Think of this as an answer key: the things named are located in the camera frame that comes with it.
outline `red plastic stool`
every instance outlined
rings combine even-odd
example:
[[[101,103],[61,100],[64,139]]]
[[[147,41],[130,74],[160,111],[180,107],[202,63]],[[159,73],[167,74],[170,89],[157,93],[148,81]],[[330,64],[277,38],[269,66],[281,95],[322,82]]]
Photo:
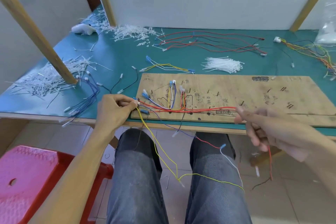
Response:
[[[57,184],[74,156],[66,153],[17,146],[0,159],[0,224],[27,223]],[[81,224],[89,214],[104,178],[113,167],[101,163],[86,202]]]

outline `jeans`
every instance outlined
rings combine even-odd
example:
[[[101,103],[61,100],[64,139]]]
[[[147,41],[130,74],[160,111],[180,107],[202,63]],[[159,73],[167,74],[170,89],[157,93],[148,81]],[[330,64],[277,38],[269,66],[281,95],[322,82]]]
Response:
[[[222,149],[232,163],[235,153],[228,135],[197,132],[196,136]],[[107,223],[168,224],[160,177],[162,167],[152,139],[128,129],[115,151],[115,169],[108,200]],[[193,139],[190,165],[195,174],[241,186],[237,169],[209,144]],[[192,175],[185,216],[187,224],[252,223],[241,188]]]

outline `tiled floor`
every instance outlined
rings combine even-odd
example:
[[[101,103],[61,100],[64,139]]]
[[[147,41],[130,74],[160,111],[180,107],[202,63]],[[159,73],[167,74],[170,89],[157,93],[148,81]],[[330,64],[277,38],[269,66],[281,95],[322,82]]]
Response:
[[[120,137],[127,128],[121,127],[116,132]],[[17,136],[9,148],[25,144],[40,148],[78,154],[83,144],[90,136],[92,129],[85,125],[69,125],[61,128],[59,124],[29,123]],[[188,136],[179,132],[175,137],[173,131],[152,130],[163,150],[174,160],[179,169],[179,175],[191,171],[189,164],[189,149],[194,133],[186,131]],[[255,169],[250,167],[249,158],[257,149],[246,136],[231,135],[230,140],[236,150],[236,164],[239,167],[241,179],[245,188],[245,196],[253,223],[255,224],[329,224],[336,223],[336,199],[324,188],[317,176],[302,163],[284,154],[274,159],[273,178],[256,187],[269,177],[269,166],[259,167],[260,177]],[[159,154],[171,168],[176,168],[169,161],[160,147]],[[108,146],[103,154],[102,162],[113,164],[114,149]],[[181,184],[170,176],[170,171],[163,167],[161,185],[170,224],[184,223],[191,176],[183,178]],[[106,223],[107,202],[111,190],[111,180],[104,179],[90,214],[90,220],[97,224]]]

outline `workbench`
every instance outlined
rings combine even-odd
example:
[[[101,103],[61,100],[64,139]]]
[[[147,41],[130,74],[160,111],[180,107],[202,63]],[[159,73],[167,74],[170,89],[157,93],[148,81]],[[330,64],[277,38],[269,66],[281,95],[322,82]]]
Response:
[[[165,34],[183,31],[183,29],[162,29]],[[236,61],[244,63],[243,69],[237,72],[240,75],[259,75],[271,76],[277,74],[288,76],[310,76],[312,80],[320,87],[330,101],[336,105],[336,87],[335,81],[330,81],[328,78],[323,78],[326,73],[326,67],[317,59],[302,55],[296,51],[290,50],[284,45],[274,43],[275,36],[286,39],[288,42],[311,40],[314,41],[317,35],[314,31],[304,30],[295,33],[290,31],[262,31],[262,30],[211,30],[222,34],[239,33],[255,37],[265,38],[263,41],[258,41],[258,47],[264,47],[267,52],[266,56],[260,56],[252,52],[225,52],[216,53],[198,48],[196,46],[188,46],[185,48],[171,48],[166,52],[161,49],[151,46],[155,43],[155,36],[150,35],[149,47],[146,45],[137,46],[142,42],[135,41],[136,39],[126,39],[114,41],[113,33],[101,34],[94,33],[92,35],[77,35],[69,33],[61,42],[59,42],[54,50],[61,57],[61,59],[68,60],[82,55],[85,58],[92,56],[92,61],[97,62],[105,67],[112,69],[107,70],[101,66],[95,66],[97,71],[88,67],[88,70],[94,77],[96,82],[102,83],[105,87],[111,87],[119,80],[120,74],[123,73],[123,78],[120,83],[115,87],[113,93],[130,85],[136,79],[135,70],[131,66],[136,67],[138,70],[148,67],[149,63],[146,61],[148,55],[151,59],[158,63],[171,63],[174,66],[183,67],[186,69],[194,69],[195,73],[203,74],[202,63],[205,62],[207,57],[226,57],[232,58]],[[292,68],[290,58],[281,51],[285,50],[293,59],[295,67]],[[336,50],[334,47],[329,47],[328,50]],[[46,64],[47,60],[43,58],[32,69],[39,69]],[[149,73],[165,73],[169,71],[160,68],[153,68]],[[211,74],[227,74],[223,71],[212,71]],[[135,97],[139,86],[141,73],[139,73],[139,80],[126,89],[123,94]],[[0,95],[0,117],[19,119],[22,124],[23,120],[42,120],[57,122],[65,116],[64,109],[69,106],[76,105],[81,102],[83,98],[92,94],[92,90],[87,85],[76,87],[62,91],[56,98],[55,94],[48,94],[42,99],[37,96],[29,94],[11,95],[12,90],[8,89]],[[108,91],[101,88],[100,94],[97,98],[100,100],[103,94],[108,94]],[[97,116],[97,102],[83,112],[75,122],[84,123],[94,126]],[[159,120],[147,120],[149,128],[154,129],[169,129],[162,124]],[[175,128],[179,128],[181,121],[165,121]],[[142,122],[136,119],[127,119],[124,126],[141,127]],[[207,122],[185,122],[181,124],[182,130],[188,131],[203,131],[203,132],[217,132],[228,134],[246,134],[245,125],[231,124],[231,123],[207,123]],[[321,133],[327,136],[336,136],[336,128],[316,128]]]

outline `blue connector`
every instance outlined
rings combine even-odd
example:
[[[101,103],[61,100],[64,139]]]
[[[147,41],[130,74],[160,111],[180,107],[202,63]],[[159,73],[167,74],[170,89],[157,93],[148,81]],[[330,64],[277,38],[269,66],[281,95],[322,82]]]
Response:
[[[140,112],[149,115],[149,111],[147,111],[147,110],[143,110],[143,109],[141,109]]]
[[[145,99],[149,99],[149,96],[148,96],[148,94],[146,94],[146,93],[142,93],[142,96],[143,96]]]

